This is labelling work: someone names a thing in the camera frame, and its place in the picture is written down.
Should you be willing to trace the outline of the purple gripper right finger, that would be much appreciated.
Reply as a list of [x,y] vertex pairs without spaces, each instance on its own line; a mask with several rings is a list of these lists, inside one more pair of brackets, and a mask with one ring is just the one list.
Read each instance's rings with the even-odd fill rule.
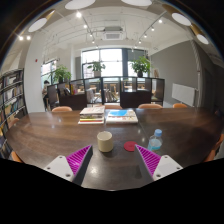
[[169,155],[159,156],[140,145],[135,145],[134,154],[142,175],[149,180],[156,181],[182,169]]

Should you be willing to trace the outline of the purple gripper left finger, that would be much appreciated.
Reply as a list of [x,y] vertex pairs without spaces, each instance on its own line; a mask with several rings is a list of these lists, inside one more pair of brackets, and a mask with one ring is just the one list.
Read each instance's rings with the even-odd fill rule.
[[44,170],[80,186],[92,155],[92,146],[88,145],[69,156],[57,156]]

